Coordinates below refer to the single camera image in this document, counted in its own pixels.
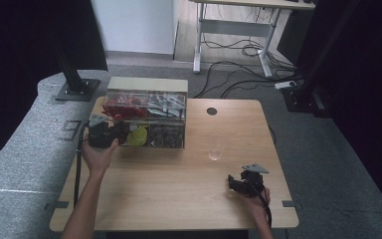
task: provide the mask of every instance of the black object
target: black object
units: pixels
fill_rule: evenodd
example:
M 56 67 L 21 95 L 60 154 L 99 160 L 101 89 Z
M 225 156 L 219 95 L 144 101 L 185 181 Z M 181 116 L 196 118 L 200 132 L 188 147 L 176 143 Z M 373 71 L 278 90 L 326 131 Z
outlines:
M 72 68 L 72 64 L 67 59 L 58 38 L 51 33 L 51 39 L 53 39 L 51 44 L 53 44 L 55 48 L 55 57 L 64 73 L 65 79 L 67 80 L 55 96 L 55 100 L 89 102 L 95 93 L 100 80 L 81 79 L 77 70 Z
M 83 138 L 85 134 L 86 127 L 89 126 L 89 121 L 85 122 L 80 130 L 79 144 L 77 145 L 77 168 L 76 168 L 76 181 L 74 183 L 74 207 L 76 207 L 79 201 L 79 188 L 80 188 L 80 178 L 82 176 L 82 150 L 83 150 Z
M 312 90 L 308 101 L 300 101 L 301 91 L 298 88 L 281 89 L 287 110 L 290 112 L 313 113 L 318 118 L 330 118 L 328 112 L 330 96 L 318 86 Z
M 108 148 L 114 139 L 118 144 L 124 144 L 129 134 L 129 125 L 124 121 L 118 121 L 114 126 L 108 126 L 107 121 L 99 122 L 96 125 L 89 125 L 89 144 L 92 147 Z
M 312 16 L 316 12 L 317 3 L 319 1 L 320 0 L 310 1 L 316 5 L 314 10 L 291 10 L 289 18 L 286 21 L 284 31 L 278 43 L 278 51 L 294 65 L 296 65 L 296 62 L 298 61 L 299 53 L 302 45 L 304 44 L 306 32 L 310 26 Z M 325 17 L 325 20 L 319 21 L 317 24 L 321 24 L 324 28 L 327 28 L 328 21 L 329 18 Z M 319 36 L 316 40 L 321 42 L 321 36 Z
M 263 176 L 258 172 L 244 170 L 241 172 L 241 179 L 243 181 L 235 180 L 233 176 L 228 175 L 229 188 L 249 197 L 259 197 L 268 214 L 269 225 L 272 227 L 272 212 L 269 203 L 261 194 L 265 190 Z
M 330 31 L 327 38 L 324 39 L 324 42 L 318 48 L 317 52 L 312 56 L 312 59 L 306 60 L 303 64 L 298 59 L 297 71 L 303 74 L 305 82 L 302 87 L 296 91 L 283 91 L 287 109 L 290 112 L 313 112 L 314 110 L 321 109 L 318 116 L 328 116 L 328 102 L 324 102 L 329 98 L 328 92 L 325 89 L 322 89 L 320 96 L 315 89 L 319 86 L 319 78 L 315 75 L 318 74 L 319 69 L 323 66 L 327 57 L 330 54 L 330 49 L 335 44 L 338 36 L 341 31 L 344 29 L 346 23 L 352 16 L 353 11 L 358 6 L 360 0 L 351 0 L 347 5 L 341 10 L 340 17 L 335 20 L 333 27 L 328 29 Z

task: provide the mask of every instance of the wire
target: wire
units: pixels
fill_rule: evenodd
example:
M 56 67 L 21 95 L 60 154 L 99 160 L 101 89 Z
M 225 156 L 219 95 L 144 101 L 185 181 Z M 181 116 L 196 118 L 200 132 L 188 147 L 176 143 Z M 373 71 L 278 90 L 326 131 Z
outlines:
M 254 76 L 257 76 L 259 78 L 262 78 L 262 79 L 265 79 L 265 82 L 272 82 L 273 80 L 269 80 L 268 78 L 265 78 L 257 73 L 255 73 L 254 71 L 252 71 L 251 69 L 245 67 L 245 66 L 242 66 L 240 64 L 237 64 L 237 63 L 234 63 L 234 62 L 227 62 L 227 61 L 221 61 L 221 62 L 216 62 L 216 63 L 213 63 L 212 66 L 210 66 L 209 68 L 209 71 L 207 73 L 207 78 L 206 78 L 206 84 L 204 85 L 204 88 L 203 90 L 201 90 L 201 92 L 199 94 L 197 94 L 195 97 L 193 97 L 194 99 L 196 98 L 201 98 L 201 96 L 203 96 L 205 94 L 205 91 L 207 89 L 207 86 L 209 85 L 209 79 L 210 79 L 210 75 L 212 73 L 212 69 L 216 66 L 216 65 L 219 65 L 219 64 L 227 64 L 227 65 L 234 65 L 234 66 L 238 66 L 238 67 L 241 67 L 241 68 L 244 68 L 245 70 L 249 71 L 251 74 L 253 74 Z
M 289 70 L 281 70 L 281 69 L 275 70 L 275 74 L 278 77 L 278 79 L 280 79 L 280 80 L 289 80 L 289 78 L 291 78 L 291 77 L 299 76 L 299 74 L 293 73 L 293 75 L 291 75 L 291 76 L 287 76 L 287 77 L 281 78 L 279 76 L 278 72 L 291 72 L 291 71 L 289 71 Z M 302 80 L 302 77 L 297 77 L 297 78 L 294 78 L 292 80 L 294 80 L 294 81 Z
M 223 20 L 222 14 L 220 14 L 220 6 L 219 6 L 219 4 L 216 4 L 216 5 L 218 6 L 218 14 L 219 14 L 220 18 Z
M 254 7 L 251 7 L 251 11 L 250 13 L 247 15 L 247 17 L 245 18 L 244 22 L 247 22 L 247 19 L 251 16 L 251 14 L 253 13 L 253 9 Z
M 272 228 L 272 221 L 273 221 L 273 218 L 272 218 L 272 211 L 269 207 L 269 203 L 266 201 L 266 199 L 262 196 L 262 192 L 259 192 L 259 190 L 257 190 L 256 186 L 253 184 L 253 182 L 251 180 L 246 180 L 247 182 L 249 182 L 249 184 L 251 185 L 251 187 L 253 188 L 253 191 L 256 192 L 257 196 L 260 198 L 260 200 L 262 201 L 262 204 L 265 208 L 265 211 L 266 211 L 266 214 L 268 214 L 268 222 L 269 222 L 269 226 Z
M 271 128 L 270 125 L 268 125 L 269 127 L 269 131 L 271 132 L 271 135 L 272 135 L 272 138 L 273 138 L 273 144 L 276 144 L 276 134 L 275 134 L 275 131 Z
M 262 23 L 266 20 L 266 19 L 268 19 L 268 18 L 271 18 L 269 21 L 271 22 L 272 21 L 272 14 L 273 14 L 273 8 L 272 8 L 272 12 L 270 13 L 270 15 L 269 16 L 267 16 L 267 17 L 265 17 L 266 16 L 266 9 L 264 9 L 264 11 L 263 11 L 263 17 L 260 17 L 260 12 L 261 12 L 261 7 L 260 7 L 260 10 L 259 10 L 259 14 L 257 15 L 257 17 L 256 17 L 256 19 L 255 19 L 255 21 L 254 22 L 259 22 L 259 19 L 262 19 Z
M 260 80 L 248 80 L 248 81 L 241 81 L 241 82 L 237 82 L 235 84 L 233 84 L 232 86 L 230 86 L 229 88 L 227 88 L 223 93 L 222 95 L 220 96 L 221 99 L 224 99 L 228 93 L 233 90 L 233 89 L 236 89 L 235 86 L 239 85 L 239 84 L 243 84 L 243 83 L 259 83 Z
M 220 88 L 220 87 L 225 86 L 226 83 L 229 82 L 231 76 L 232 76 L 233 74 L 235 74 L 235 73 L 238 73 L 238 72 L 245 73 L 245 74 L 247 74 L 247 75 L 251 75 L 251 76 L 252 76 L 251 73 L 248 73 L 248 72 L 243 71 L 243 70 L 237 70 L 237 71 L 231 72 L 231 73 L 229 73 L 228 76 L 226 77 L 226 81 L 225 81 L 224 83 L 222 83 L 221 85 L 218 85 L 218 86 L 216 86 L 216 87 L 212 87 L 212 88 L 208 89 L 207 91 L 205 91 L 204 93 L 202 93 L 201 96 L 203 96 L 204 94 L 206 94 L 206 93 L 208 93 L 208 92 L 210 92 L 210 91 L 212 91 L 212 90 L 215 90 L 215 89 L 217 89 L 217 88 Z
M 256 23 L 259 22 L 259 18 L 260 18 L 260 13 L 261 12 L 262 12 L 262 8 L 259 7 L 259 13 L 257 15 L 254 15 L 254 22 L 256 22 Z
M 273 66 L 281 67 L 281 68 L 287 69 L 291 72 L 294 71 L 295 67 L 293 66 L 293 64 L 276 59 L 275 55 L 269 51 L 267 52 L 267 56 L 268 56 L 268 58 L 271 61 Z
M 249 40 L 243 39 L 243 40 L 240 40 L 240 41 L 238 41 L 236 43 L 233 43 L 233 44 L 230 44 L 230 45 L 221 45 L 221 44 L 216 43 L 216 42 L 206 41 L 206 34 L 203 33 L 203 41 L 201 43 L 204 43 L 208 48 L 213 48 L 213 49 L 227 48 L 227 49 L 238 49 L 238 50 L 241 50 L 244 47 L 233 47 L 233 46 L 238 45 L 238 44 L 240 44 L 242 42 L 247 42 L 247 41 L 249 41 Z
M 76 181 L 74 184 L 74 207 L 76 207 L 79 201 L 79 187 L 80 178 L 82 176 L 82 149 L 83 149 L 83 138 L 86 127 L 89 126 L 89 121 L 85 122 L 80 130 L 79 144 L 77 145 L 77 170 L 76 170 Z
M 273 87 L 273 86 L 266 86 L 266 85 L 263 85 L 263 84 L 255 84 L 253 87 L 250 87 L 250 88 L 245 88 L 245 87 L 232 87 L 230 88 L 226 93 L 222 94 L 222 99 L 224 99 L 232 90 L 234 89 L 242 89 L 242 90 L 254 90 L 256 89 L 257 87 L 265 87 L 265 88 L 269 88 L 269 87 Z
M 243 55 L 245 55 L 245 56 L 249 56 L 249 57 L 257 57 L 260 53 L 258 52 L 259 50 L 261 50 L 263 47 L 259 44 L 259 43 L 257 43 L 256 45 L 254 45 L 252 42 L 254 42 L 254 41 L 251 41 L 251 37 L 250 37 L 250 39 L 249 39 L 249 44 L 247 44 L 247 45 L 245 45 L 244 47 L 243 47 L 243 49 L 242 49 L 242 53 L 243 53 Z M 247 49 L 254 49 L 255 51 L 256 51 L 256 54 L 249 54 L 249 53 L 247 53 Z

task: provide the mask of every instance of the standing desk frame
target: standing desk frame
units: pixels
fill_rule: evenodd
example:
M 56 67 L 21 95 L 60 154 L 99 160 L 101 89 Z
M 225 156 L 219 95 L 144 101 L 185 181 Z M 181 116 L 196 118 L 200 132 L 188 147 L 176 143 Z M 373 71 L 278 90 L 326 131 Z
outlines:
M 271 78 L 272 71 L 266 59 L 266 54 L 269 50 L 269 45 L 272 41 L 273 33 L 275 32 L 279 16 L 282 9 L 299 9 L 299 10 L 313 10 L 313 3 L 290 2 L 287 0 L 190 0 L 199 4 L 200 12 L 198 15 L 197 26 L 197 45 L 194 50 L 194 67 L 195 74 L 200 73 L 201 64 L 201 35 L 202 33 L 225 34 L 225 35 L 238 35 L 238 36 L 252 36 L 266 38 L 266 43 L 261 50 L 258 50 L 260 62 L 262 63 L 263 71 L 267 78 Z M 236 6 L 252 6 L 252 7 L 267 7 L 273 8 L 273 20 L 266 23 L 248 23 L 248 22 L 234 22 L 224 20 L 209 20 L 204 18 L 204 9 L 206 4 L 224 4 Z

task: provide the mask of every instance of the gray mat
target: gray mat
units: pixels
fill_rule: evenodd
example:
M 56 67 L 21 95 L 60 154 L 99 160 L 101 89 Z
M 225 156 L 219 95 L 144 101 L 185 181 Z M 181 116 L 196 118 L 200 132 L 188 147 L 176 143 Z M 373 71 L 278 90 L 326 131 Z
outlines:
M 110 76 L 185 79 L 190 97 L 201 91 L 207 76 L 207 71 L 194 75 L 191 69 L 133 66 L 109 66 L 109 72 L 80 71 L 83 78 L 101 79 L 89 103 L 54 104 L 52 96 L 64 82 L 61 74 L 39 84 L 31 110 L 0 152 L 0 238 L 59 237 L 48 225 L 75 155 L 75 128 L 105 94 Z M 228 74 L 213 72 L 209 87 L 223 83 Z M 241 80 L 253 79 L 238 73 L 226 86 Z M 203 97 L 219 98 L 224 90 Z M 287 231 L 288 238 L 382 238 L 382 194 L 331 119 L 289 113 L 273 88 L 236 89 L 228 98 L 260 101 L 275 131 L 299 218 L 299 226 Z M 286 238 L 284 230 L 274 233 Z

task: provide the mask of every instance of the hand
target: hand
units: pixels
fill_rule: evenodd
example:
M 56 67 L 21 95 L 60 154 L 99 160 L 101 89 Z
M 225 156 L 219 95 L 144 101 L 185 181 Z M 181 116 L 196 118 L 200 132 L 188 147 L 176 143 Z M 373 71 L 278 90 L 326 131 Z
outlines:
M 91 147 L 88 140 L 83 142 L 83 159 L 85 160 L 90 175 L 105 173 L 110 165 L 113 151 L 118 147 L 117 138 L 109 148 Z
M 267 187 L 265 187 L 265 190 L 263 190 L 261 194 L 262 194 L 263 198 L 265 198 L 265 200 L 268 202 L 268 205 L 269 205 L 270 201 L 271 201 L 270 190 Z M 260 200 L 260 198 L 258 196 L 249 197 L 249 196 L 244 195 L 242 193 L 238 193 L 238 195 L 241 198 L 241 200 L 244 202 L 247 210 L 250 213 L 253 213 L 255 211 L 260 211 L 262 209 L 263 213 L 266 214 L 265 207 L 264 207 L 262 201 Z
M 262 191 L 262 196 L 270 204 L 270 190 L 265 187 L 265 190 Z M 245 207 L 247 208 L 248 213 L 253 219 L 258 231 L 260 238 L 273 238 L 272 230 L 269 226 L 268 215 L 265 210 L 263 202 L 258 196 L 249 197 L 242 193 L 238 193 L 241 200 L 244 202 Z

